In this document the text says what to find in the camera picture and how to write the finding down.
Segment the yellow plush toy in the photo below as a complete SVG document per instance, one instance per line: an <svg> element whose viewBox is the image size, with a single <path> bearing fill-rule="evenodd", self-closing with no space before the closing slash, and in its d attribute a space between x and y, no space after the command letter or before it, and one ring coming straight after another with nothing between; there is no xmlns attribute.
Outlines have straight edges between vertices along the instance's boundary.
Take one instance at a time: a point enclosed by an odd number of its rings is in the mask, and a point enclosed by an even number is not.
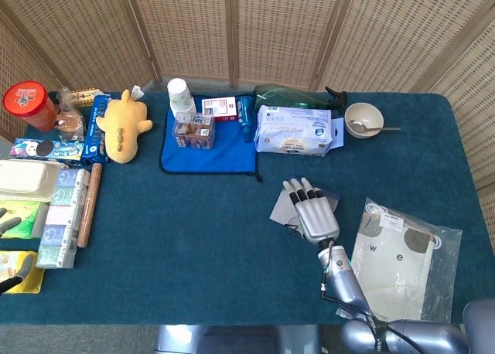
<svg viewBox="0 0 495 354"><path fill-rule="evenodd" d="M108 103L104 117L97 117L97 126L105 133L108 157L118 163L131 161L138 152L138 135L152 128L146 119L146 104L131 99L124 90L120 100Z"/></svg>

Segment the red lid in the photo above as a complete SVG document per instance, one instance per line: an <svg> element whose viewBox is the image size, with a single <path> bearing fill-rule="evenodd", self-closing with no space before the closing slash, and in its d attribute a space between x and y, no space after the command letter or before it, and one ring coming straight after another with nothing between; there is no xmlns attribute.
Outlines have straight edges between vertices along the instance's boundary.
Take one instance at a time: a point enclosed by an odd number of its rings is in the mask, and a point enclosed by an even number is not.
<svg viewBox="0 0 495 354"><path fill-rule="evenodd" d="M28 117L38 113L47 98L48 93L41 83L25 81L7 90L3 96L3 106L10 114Z"/></svg>

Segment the wooden rolling pin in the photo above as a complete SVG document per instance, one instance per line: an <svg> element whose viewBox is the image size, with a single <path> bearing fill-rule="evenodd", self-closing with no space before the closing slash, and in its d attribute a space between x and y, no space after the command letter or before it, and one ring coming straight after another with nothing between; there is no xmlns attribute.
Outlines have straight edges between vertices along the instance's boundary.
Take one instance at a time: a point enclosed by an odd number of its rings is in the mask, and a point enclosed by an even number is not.
<svg viewBox="0 0 495 354"><path fill-rule="evenodd" d="M86 201L84 202L83 215L80 221L79 235L77 236L77 246L85 248L90 237L91 224L93 223L94 207L100 188L101 163L94 163L91 169L90 185L87 187Z"/></svg>

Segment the table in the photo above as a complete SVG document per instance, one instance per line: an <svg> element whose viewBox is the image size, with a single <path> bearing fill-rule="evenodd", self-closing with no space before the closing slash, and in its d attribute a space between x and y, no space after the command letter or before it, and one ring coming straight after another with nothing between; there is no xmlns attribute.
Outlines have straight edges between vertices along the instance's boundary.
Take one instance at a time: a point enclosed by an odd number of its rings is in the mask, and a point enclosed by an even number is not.
<svg viewBox="0 0 495 354"><path fill-rule="evenodd" d="M464 230L452 308L493 296L495 263L448 101L434 94L349 94L382 110L399 133L346 136L325 158L259 155L263 183L245 175L159 169L168 97L147 93L153 129L136 158L104 167L87 249L73 270L47 271L38 295L0 297L1 323L333 324L320 300L317 249L268 218L282 181L304 175L340 193L338 241L349 255L366 197ZM47 138L28 129L26 136ZM35 240L0 240L37 250Z"/></svg>

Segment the white paper cup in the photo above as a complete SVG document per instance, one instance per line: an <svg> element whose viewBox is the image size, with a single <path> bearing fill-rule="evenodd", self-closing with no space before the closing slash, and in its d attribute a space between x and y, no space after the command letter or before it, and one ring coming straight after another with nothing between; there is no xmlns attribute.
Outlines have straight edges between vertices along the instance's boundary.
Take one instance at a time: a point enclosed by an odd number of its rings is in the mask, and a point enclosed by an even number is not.
<svg viewBox="0 0 495 354"><path fill-rule="evenodd" d="M177 112L180 112L180 113L184 113L184 114L191 114L193 116L196 116L196 105L194 104L194 100L193 100L193 105L191 105L188 109L186 110L178 110L176 109L172 103L170 103L170 109L172 109L172 113L173 113L173 117L176 116L176 113Z"/></svg>
<svg viewBox="0 0 495 354"><path fill-rule="evenodd" d="M167 84L169 90L170 107L176 111L187 111L194 105L194 99L191 97L186 81L182 78L174 78Z"/></svg>

